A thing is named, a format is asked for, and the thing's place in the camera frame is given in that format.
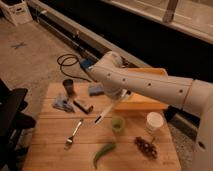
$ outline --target green cup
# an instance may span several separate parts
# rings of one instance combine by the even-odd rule
[[[125,119],[122,116],[113,115],[111,119],[112,130],[121,133],[125,127]]]

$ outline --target grapes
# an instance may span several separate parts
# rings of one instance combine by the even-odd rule
[[[135,138],[135,144],[138,146],[138,149],[147,157],[157,158],[157,151],[154,144],[144,140],[141,137]]]

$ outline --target white cup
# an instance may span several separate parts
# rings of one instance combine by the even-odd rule
[[[160,113],[150,112],[146,118],[146,128],[150,134],[154,134],[157,129],[163,126],[163,117]]]

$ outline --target fork handle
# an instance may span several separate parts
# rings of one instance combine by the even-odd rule
[[[81,124],[83,123],[83,119],[81,119],[79,122],[78,122],[78,125],[75,127],[75,130],[73,131],[72,133],[72,136],[74,137],[76,132],[78,131],[78,128],[81,126]]]

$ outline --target small container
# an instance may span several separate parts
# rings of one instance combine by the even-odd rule
[[[115,133],[121,133],[125,127],[125,119],[118,115],[113,115],[111,119],[112,130]]]
[[[63,86],[66,90],[68,97],[71,97],[74,94],[74,84],[72,79],[66,79],[63,81]]]
[[[146,128],[150,134],[154,134],[156,130],[163,126],[164,120],[160,113],[150,112],[146,119]]]
[[[0,0],[0,8],[7,20],[15,26],[32,21],[32,16],[28,9],[27,3],[21,1],[20,3],[8,5]]]

